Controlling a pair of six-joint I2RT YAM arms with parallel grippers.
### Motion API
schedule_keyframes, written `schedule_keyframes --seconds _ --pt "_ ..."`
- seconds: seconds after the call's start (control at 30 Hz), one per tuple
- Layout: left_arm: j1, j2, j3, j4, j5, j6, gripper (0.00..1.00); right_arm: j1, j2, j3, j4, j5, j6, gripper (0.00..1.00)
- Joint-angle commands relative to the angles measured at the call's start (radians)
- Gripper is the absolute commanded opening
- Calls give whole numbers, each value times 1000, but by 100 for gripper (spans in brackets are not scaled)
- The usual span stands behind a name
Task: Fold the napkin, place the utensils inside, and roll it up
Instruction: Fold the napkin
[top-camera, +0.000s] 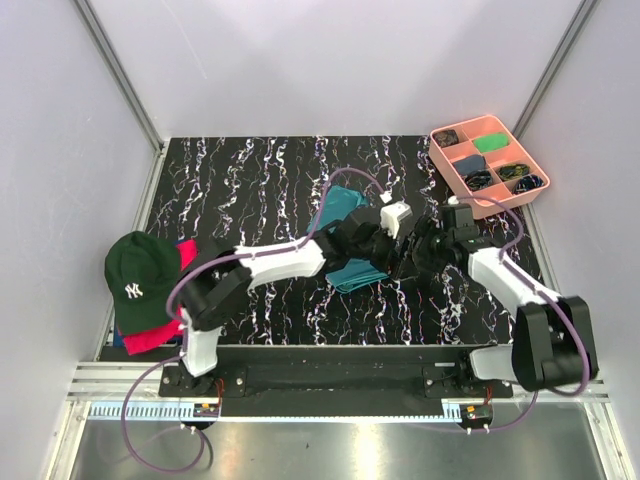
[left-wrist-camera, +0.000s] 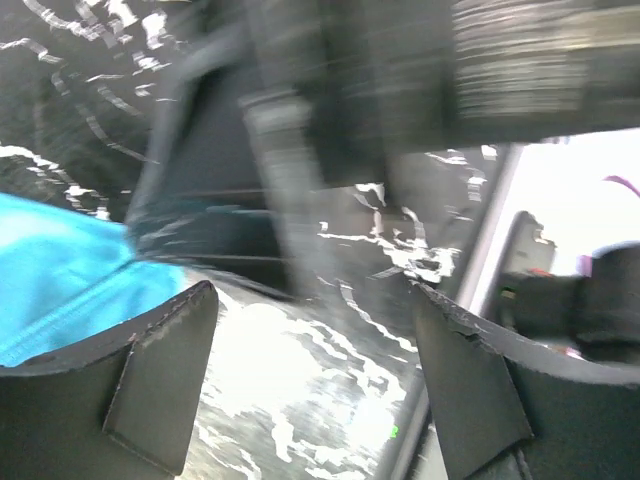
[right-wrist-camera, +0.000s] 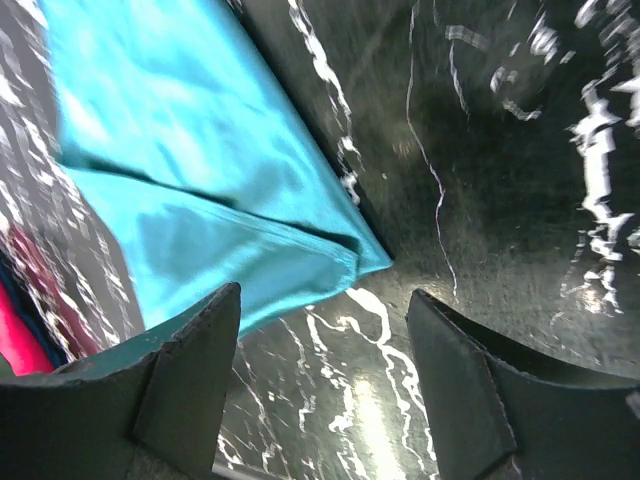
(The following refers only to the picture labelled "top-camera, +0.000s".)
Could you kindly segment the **teal cloth napkin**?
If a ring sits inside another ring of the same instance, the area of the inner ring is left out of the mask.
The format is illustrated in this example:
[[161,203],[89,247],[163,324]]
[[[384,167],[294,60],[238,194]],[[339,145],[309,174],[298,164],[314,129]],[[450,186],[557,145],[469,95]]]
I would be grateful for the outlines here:
[[[362,193],[332,186],[327,193],[317,229],[321,230],[333,221],[344,220],[349,213],[368,205],[369,202]],[[350,259],[341,270],[327,273],[326,279],[340,294],[349,294],[359,288],[386,280],[388,276],[377,270],[370,261]]]

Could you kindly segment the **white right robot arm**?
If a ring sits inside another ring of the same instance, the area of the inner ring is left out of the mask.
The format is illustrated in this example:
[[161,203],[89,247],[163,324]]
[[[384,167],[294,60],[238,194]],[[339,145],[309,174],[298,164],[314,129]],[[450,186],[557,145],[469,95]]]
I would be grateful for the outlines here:
[[586,302],[577,296],[563,297],[527,274],[506,247],[481,233],[469,205],[444,206],[439,224],[428,217],[414,220],[403,202],[384,207],[380,217],[399,248],[396,271],[407,262],[430,273],[456,266],[516,321],[511,344],[474,349],[466,364],[454,371],[460,393],[476,396],[490,380],[500,380],[528,392],[578,396],[597,376]]

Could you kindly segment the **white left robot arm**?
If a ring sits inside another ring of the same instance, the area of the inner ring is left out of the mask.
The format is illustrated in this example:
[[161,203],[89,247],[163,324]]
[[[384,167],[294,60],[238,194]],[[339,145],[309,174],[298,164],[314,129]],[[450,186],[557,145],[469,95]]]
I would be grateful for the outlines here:
[[314,221],[305,237],[288,243],[262,247],[215,243],[185,270],[168,299],[170,309],[179,308],[186,330],[181,384],[196,396],[214,388],[221,329],[244,310],[248,291],[333,273],[354,259],[393,276],[411,216],[406,203],[394,202],[358,207],[323,227]]

